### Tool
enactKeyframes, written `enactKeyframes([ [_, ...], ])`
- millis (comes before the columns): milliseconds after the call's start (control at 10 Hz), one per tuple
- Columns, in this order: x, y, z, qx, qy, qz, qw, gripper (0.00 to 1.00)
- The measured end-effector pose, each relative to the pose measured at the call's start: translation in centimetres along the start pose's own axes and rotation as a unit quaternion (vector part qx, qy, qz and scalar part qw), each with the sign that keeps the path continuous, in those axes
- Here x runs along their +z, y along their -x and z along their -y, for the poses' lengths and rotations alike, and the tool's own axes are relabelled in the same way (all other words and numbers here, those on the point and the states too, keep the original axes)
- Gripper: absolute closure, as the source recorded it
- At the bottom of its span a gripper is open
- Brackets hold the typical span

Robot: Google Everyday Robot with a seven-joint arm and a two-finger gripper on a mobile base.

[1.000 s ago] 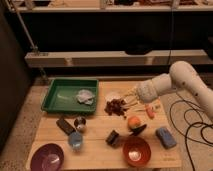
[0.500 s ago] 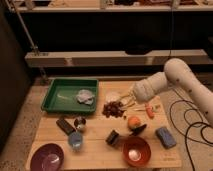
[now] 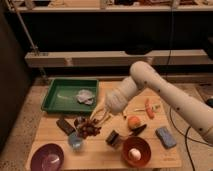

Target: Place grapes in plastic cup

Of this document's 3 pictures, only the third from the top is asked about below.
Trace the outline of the white fabric-covered gripper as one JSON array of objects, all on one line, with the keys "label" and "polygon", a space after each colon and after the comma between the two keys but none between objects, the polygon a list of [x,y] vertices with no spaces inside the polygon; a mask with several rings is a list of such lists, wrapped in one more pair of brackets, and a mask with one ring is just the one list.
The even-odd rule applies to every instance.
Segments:
[{"label": "white fabric-covered gripper", "polygon": [[[129,101],[134,98],[139,89],[131,77],[125,78],[116,88],[106,93],[106,109],[116,115],[122,113]],[[96,107],[90,115],[91,121],[98,121],[98,125],[103,125],[111,116],[104,107]]]}]

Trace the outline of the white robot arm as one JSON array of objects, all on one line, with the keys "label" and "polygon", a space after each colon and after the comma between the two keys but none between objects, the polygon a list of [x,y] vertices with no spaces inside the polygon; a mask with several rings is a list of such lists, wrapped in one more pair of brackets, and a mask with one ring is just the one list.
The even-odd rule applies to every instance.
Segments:
[{"label": "white robot arm", "polygon": [[96,114],[106,117],[108,114],[122,113],[128,103],[146,87],[157,93],[206,142],[213,144],[213,108],[167,82],[143,61],[131,65],[130,76],[105,94],[90,118]]}]

